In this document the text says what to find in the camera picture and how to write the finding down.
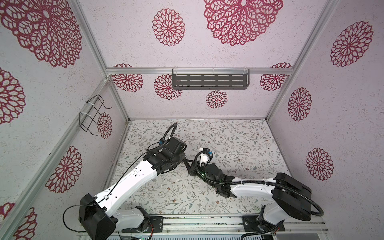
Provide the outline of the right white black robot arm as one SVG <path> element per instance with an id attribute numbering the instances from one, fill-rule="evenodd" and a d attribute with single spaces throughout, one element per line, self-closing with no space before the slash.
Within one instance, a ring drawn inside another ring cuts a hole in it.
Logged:
<path id="1" fill-rule="evenodd" d="M 261 197 L 272 203 L 262 206 L 258 216 L 243 217 L 244 224 L 253 227 L 257 233 L 269 233 L 283 226 L 288 218 L 308 222 L 314 215 L 309 187 L 285 173 L 277 173 L 267 180 L 242 180 L 225 175 L 215 164 L 200 161 L 184 161 L 190 176 L 199 177 L 216 189 L 224 198 Z"/>

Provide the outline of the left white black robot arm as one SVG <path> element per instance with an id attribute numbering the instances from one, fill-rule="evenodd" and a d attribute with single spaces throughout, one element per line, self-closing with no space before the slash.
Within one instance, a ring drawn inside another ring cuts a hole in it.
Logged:
<path id="1" fill-rule="evenodd" d="M 143 160 L 116 184 L 80 200 L 79 222 L 92 240 L 106 240 L 113 232 L 150 227 L 150 215 L 142 207 L 120 211 L 129 197 L 158 175 L 176 168 L 186 159 L 187 145 L 171 137 L 164 146 L 148 151 Z"/>

